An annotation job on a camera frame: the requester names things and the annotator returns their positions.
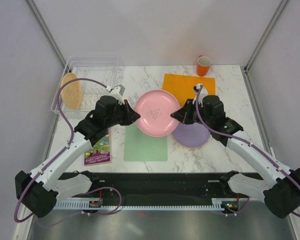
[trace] gray floor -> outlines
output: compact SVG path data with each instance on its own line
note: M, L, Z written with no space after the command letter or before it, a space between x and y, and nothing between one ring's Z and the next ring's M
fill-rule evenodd
M55 223L73 210L54 210L41 218ZM32 226L30 240L294 240L289 218L272 215L261 202L225 217L208 211L129 211L108 216L76 215L52 228Z

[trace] cutting board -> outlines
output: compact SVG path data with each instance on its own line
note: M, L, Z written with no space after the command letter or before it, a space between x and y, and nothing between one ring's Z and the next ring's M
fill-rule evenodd
M182 107L187 99L194 99L194 86L203 84L209 95L216 95L216 80L211 77L165 74L162 90L165 90L178 100Z
M146 135L137 124L125 127L124 161L165 162L168 160L167 136Z

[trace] orange mug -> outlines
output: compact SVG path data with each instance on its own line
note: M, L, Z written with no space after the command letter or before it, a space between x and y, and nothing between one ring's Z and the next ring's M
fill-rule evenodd
M207 56L200 55L196 61L196 74L203 77L207 74L211 66L211 59Z

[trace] yellow plate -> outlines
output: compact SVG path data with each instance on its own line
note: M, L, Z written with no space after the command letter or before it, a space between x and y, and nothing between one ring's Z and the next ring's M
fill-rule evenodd
M61 80L61 86L73 79L77 79L77 76L72 72L67 73ZM74 81L65 86L61 91L61 98L68 108L73 110L78 109L82 102L82 88L80 81Z

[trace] white wall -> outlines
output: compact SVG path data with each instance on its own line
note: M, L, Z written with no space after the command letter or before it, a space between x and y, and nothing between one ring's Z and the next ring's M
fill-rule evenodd
M276 157L300 168L300 0L289 2L250 74Z
M0 240L16 228L15 175L43 157L62 67L23 0L0 0Z
M280 0L33 0L62 54L116 54L126 66L244 66Z

